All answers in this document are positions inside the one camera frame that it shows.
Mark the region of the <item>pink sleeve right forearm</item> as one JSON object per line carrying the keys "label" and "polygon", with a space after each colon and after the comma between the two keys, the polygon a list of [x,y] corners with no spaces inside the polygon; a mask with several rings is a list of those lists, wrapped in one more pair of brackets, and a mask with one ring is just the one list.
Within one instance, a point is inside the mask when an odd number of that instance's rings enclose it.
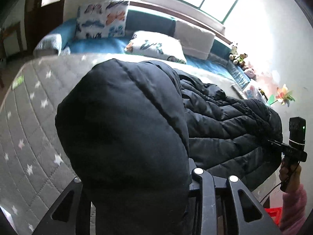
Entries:
{"label": "pink sleeve right forearm", "polygon": [[294,235],[305,223],[307,193],[300,184],[295,192],[283,193],[282,216],[279,228],[282,234]]}

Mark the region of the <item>person's right hand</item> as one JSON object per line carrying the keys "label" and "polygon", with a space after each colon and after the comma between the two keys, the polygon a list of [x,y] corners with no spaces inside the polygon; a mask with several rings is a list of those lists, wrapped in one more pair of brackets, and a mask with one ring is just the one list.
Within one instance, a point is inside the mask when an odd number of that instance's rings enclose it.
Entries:
{"label": "person's right hand", "polygon": [[279,170],[279,179],[282,182],[281,191],[288,194],[296,192],[300,186],[300,175],[300,164],[290,164],[288,159],[283,158]]}

